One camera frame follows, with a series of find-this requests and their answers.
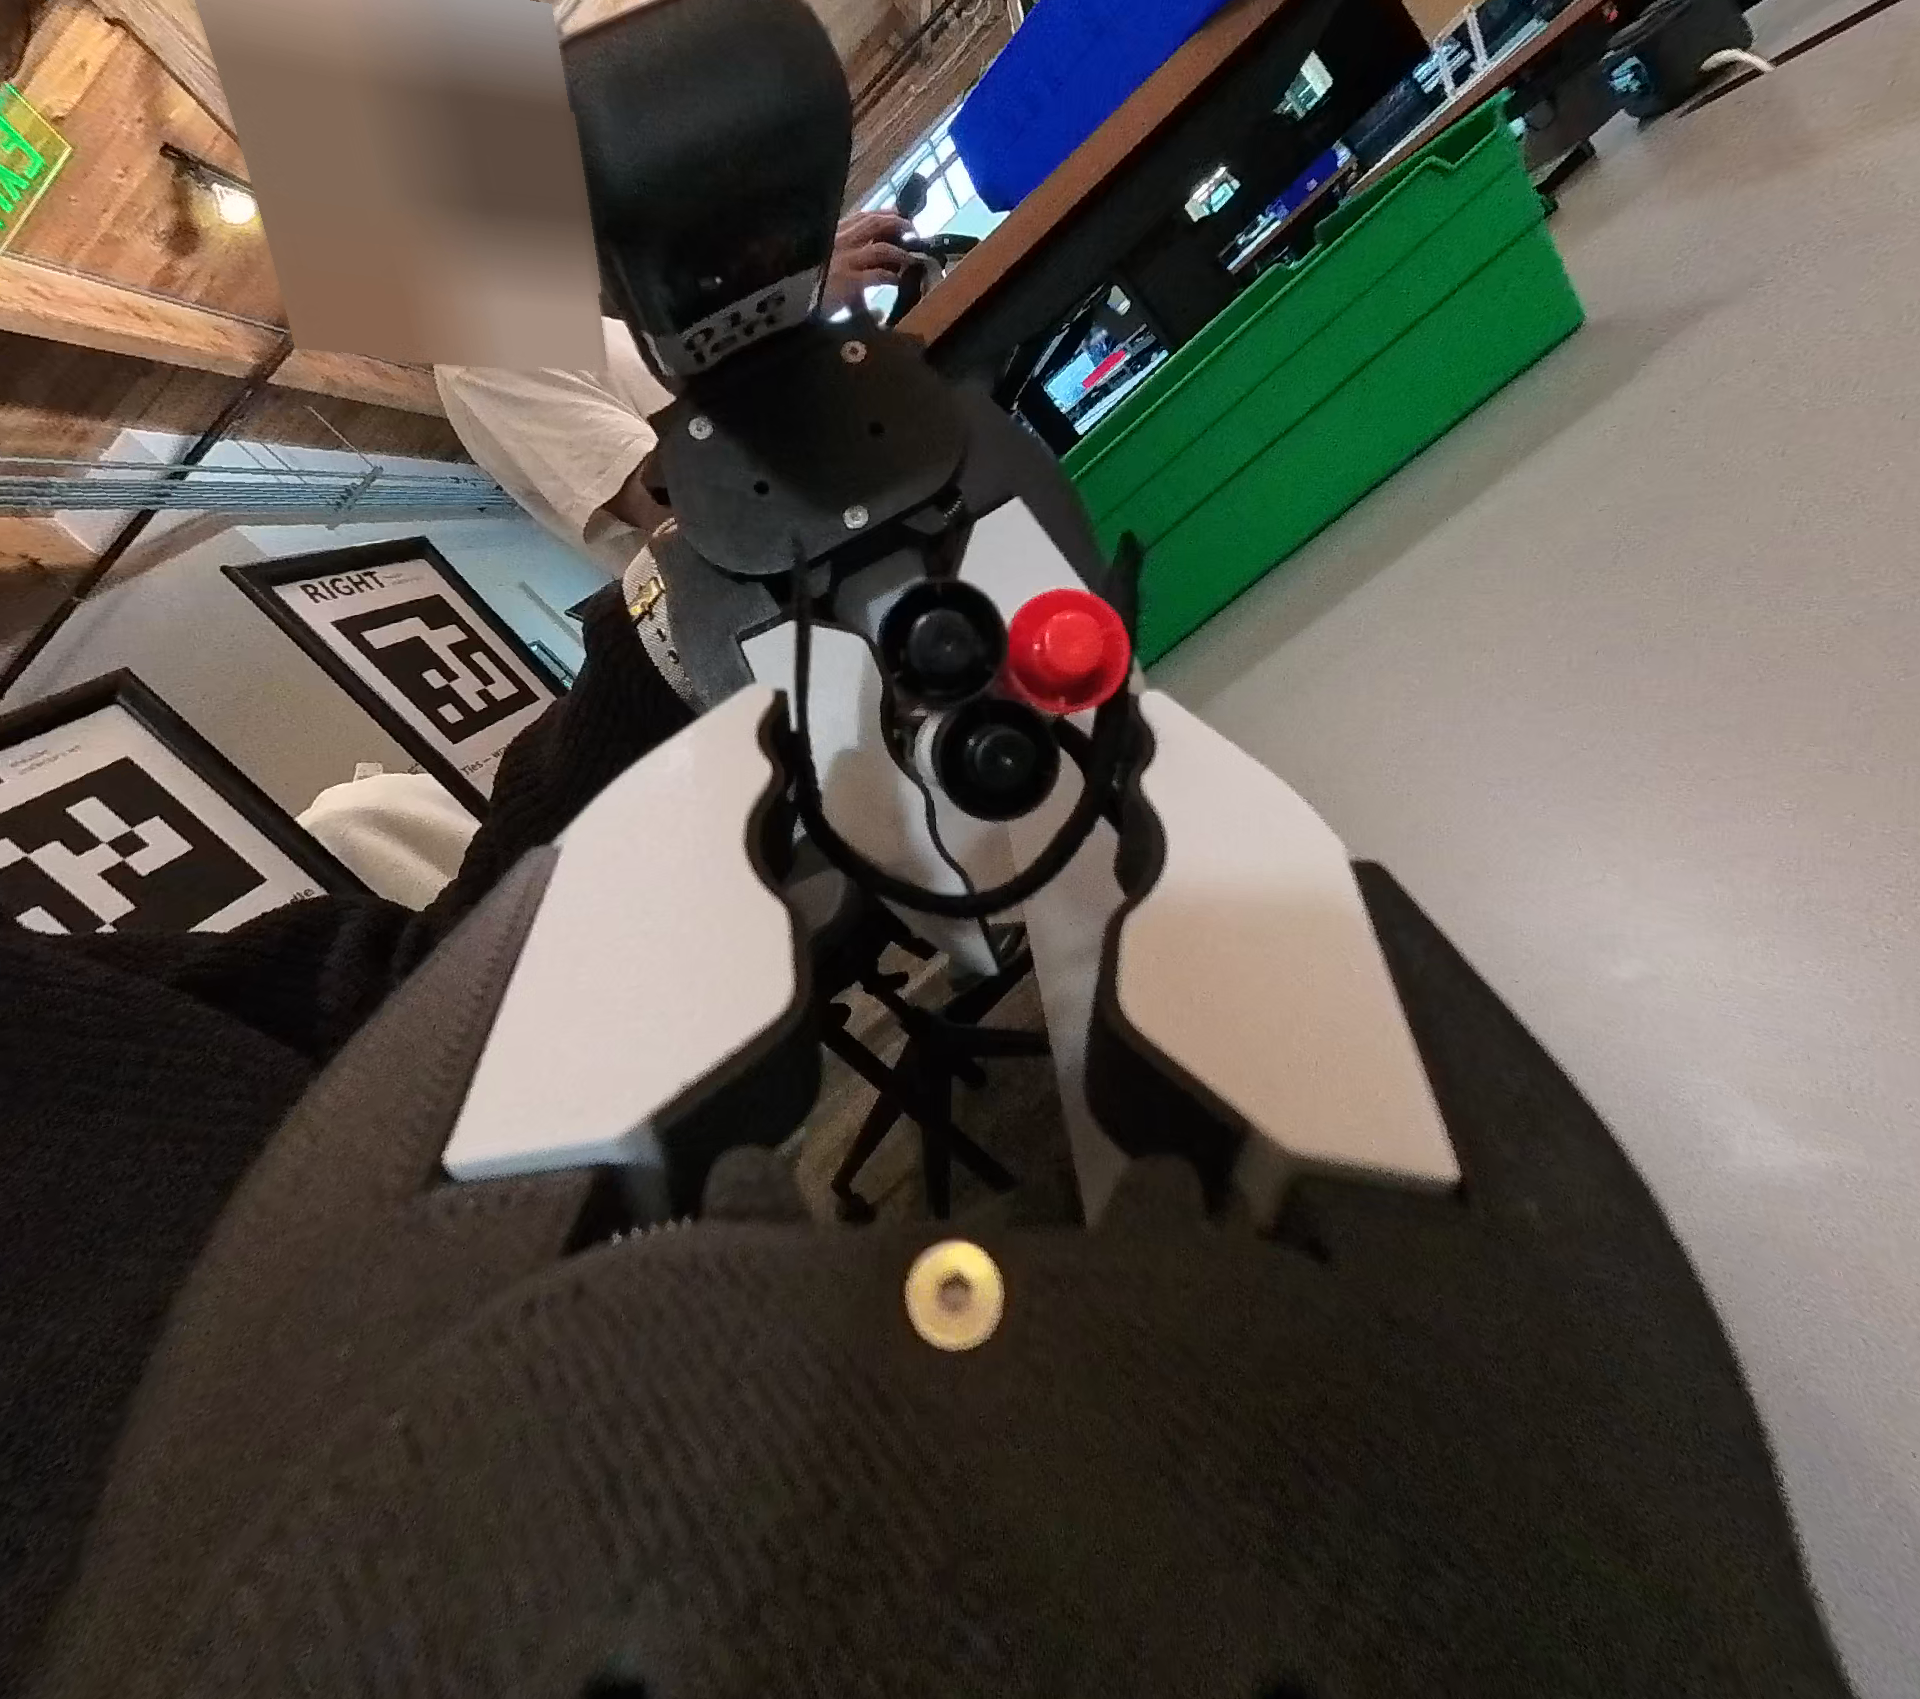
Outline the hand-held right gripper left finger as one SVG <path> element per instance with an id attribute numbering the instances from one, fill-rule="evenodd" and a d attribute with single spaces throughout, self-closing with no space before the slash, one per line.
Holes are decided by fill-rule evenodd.
<path id="1" fill-rule="evenodd" d="M 778 760 L 749 686 L 624 772 L 553 846 L 443 1143 L 456 1183 L 610 1169 L 632 1205 L 698 1205 L 738 1147 L 817 1093 Z"/>

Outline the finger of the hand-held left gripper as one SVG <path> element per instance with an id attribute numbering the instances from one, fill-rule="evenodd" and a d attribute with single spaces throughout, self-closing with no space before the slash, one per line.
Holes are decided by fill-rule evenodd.
<path id="1" fill-rule="evenodd" d="M 995 604 L 1003 622 L 1021 602 L 1054 588 L 1083 588 L 1108 602 L 1092 582 L 1081 580 L 1072 570 L 1065 556 L 1021 502 L 1010 502 L 989 512 L 972 528 L 957 576 L 981 590 Z M 1120 702 L 1134 688 L 1134 678 L 1136 670 L 1109 704 Z M 1011 700 L 1002 692 L 999 676 L 991 688 L 998 696 Z"/>
<path id="2" fill-rule="evenodd" d="M 795 628 L 776 624 L 741 640 L 757 684 L 785 692 L 794 684 Z M 924 792 L 899 764 L 883 724 L 885 688 L 869 644 L 851 630 L 814 626 L 809 636 L 808 746 L 834 830 L 881 872 L 916 889 L 964 895 L 998 889 L 1054 834 L 1054 800 L 1037 816 L 983 822 L 964 814 L 937 786 Z M 893 907 L 912 933 L 945 953 L 955 973 L 985 977 L 1010 951 L 995 931 L 1020 923 L 1020 907 L 999 907 L 991 925 Z"/>

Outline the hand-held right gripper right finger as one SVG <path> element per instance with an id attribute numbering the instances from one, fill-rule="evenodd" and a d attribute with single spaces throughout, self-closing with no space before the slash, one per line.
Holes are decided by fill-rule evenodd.
<path id="1" fill-rule="evenodd" d="M 1450 1195 L 1459 1159 L 1348 850 L 1175 700 L 1134 710 L 1081 1075 L 1095 1131 L 1184 1159 L 1260 1227 L 1308 1177 Z"/>

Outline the red dry-erase marker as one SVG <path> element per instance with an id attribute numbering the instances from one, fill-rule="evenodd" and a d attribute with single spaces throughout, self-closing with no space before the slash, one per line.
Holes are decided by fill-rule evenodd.
<path id="1" fill-rule="evenodd" d="M 1134 674 L 1134 644 L 1121 614 L 1083 588 L 1054 588 L 1020 604 L 1005 622 L 1002 692 L 1051 718 L 1109 704 Z"/>

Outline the black dry-erase marker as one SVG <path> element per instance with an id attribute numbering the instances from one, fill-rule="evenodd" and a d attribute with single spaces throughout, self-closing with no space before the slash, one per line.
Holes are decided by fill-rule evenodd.
<path id="1" fill-rule="evenodd" d="M 983 696 L 1007 654 L 995 604 L 962 580 L 905 586 L 876 628 L 876 664 L 903 704 L 950 710 Z"/>
<path id="2" fill-rule="evenodd" d="M 920 786 L 983 824 L 1037 812 L 1054 796 L 1060 760 L 1051 722 L 998 696 L 928 712 L 907 750 Z"/>

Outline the black office chair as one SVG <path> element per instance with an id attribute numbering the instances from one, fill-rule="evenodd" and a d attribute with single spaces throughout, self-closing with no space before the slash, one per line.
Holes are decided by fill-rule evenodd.
<path id="1" fill-rule="evenodd" d="M 1043 1031 L 988 1025 L 988 1015 L 1031 975 L 1026 929 L 989 929 L 989 971 L 959 983 L 945 1003 L 928 1007 L 907 997 L 905 971 L 885 967 L 885 957 L 902 951 L 928 961 L 935 957 L 934 945 L 876 899 L 850 895 L 835 909 L 809 951 L 817 991 L 814 1029 L 823 1049 L 873 1089 L 873 1103 L 827 1181 L 835 1213 L 854 1225 L 873 1219 L 873 1203 L 857 1191 L 856 1179 L 899 1121 L 920 1133 L 924 1203 L 934 1217 L 950 1213 L 954 1165 L 989 1191 L 1014 1187 L 1011 1171 L 954 1121 L 951 1089 L 981 1087 L 989 1059 L 1049 1055 Z M 871 999 L 899 1029 L 898 1061 L 883 1063 L 851 1033 L 851 1011 L 843 1001 L 850 991 Z"/>

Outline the framed tag poster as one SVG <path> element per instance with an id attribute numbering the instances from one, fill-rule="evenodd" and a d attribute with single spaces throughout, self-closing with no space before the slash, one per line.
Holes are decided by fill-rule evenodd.
<path id="1" fill-rule="evenodd" d="M 2 919 L 223 933 L 370 887 L 132 672 L 2 718 Z"/>
<path id="2" fill-rule="evenodd" d="M 424 538 L 221 574 L 471 816 L 509 746 L 568 694 Z"/>

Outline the green plastic bin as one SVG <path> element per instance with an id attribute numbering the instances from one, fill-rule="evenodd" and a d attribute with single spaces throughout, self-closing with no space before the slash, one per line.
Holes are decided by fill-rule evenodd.
<path id="1" fill-rule="evenodd" d="M 1339 204 L 1068 452 L 1103 550 L 1142 548 L 1144 666 L 1581 328 L 1492 98 Z"/>

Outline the brown wooden desk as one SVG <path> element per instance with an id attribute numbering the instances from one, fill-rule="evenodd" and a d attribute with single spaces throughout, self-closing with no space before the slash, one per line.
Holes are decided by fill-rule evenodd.
<path id="1" fill-rule="evenodd" d="M 1348 0 L 1230 0 L 899 328 L 948 372 L 993 366 L 1109 282 L 1268 116 Z"/>

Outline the black power adapter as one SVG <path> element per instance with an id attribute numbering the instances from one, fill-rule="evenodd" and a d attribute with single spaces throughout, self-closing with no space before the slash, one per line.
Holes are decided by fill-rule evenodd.
<path id="1" fill-rule="evenodd" d="M 1684 106 L 1710 84 L 1707 60 L 1747 52 L 1754 32 L 1737 0 L 1653 0 L 1618 30 L 1600 74 L 1618 110 L 1635 124 Z"/>

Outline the green lit sign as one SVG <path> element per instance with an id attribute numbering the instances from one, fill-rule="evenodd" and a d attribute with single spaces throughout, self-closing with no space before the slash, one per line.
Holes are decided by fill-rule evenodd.
<path id="1" fill-rule="evenodd" d="M 11 82 L 2 84 L 2 252 L 56 184 L 72 148 Z"/>

